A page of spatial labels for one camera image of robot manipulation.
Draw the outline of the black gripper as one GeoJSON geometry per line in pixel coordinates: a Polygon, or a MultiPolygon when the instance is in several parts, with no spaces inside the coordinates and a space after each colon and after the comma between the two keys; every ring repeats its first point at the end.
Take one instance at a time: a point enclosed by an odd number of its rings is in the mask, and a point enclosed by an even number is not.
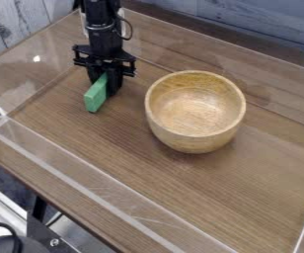
{"type": "Polygon", "coordinates": [[[123,41],[128,41],[121,34],[120,26],[85,26],[88,44],[75,44],[73,64],[87,70],[91,83],[101,74],[107,73],[107,95],[113,96],[123,84],[123,75],[135,75],[136,58],[123,50],[123,41]]]}

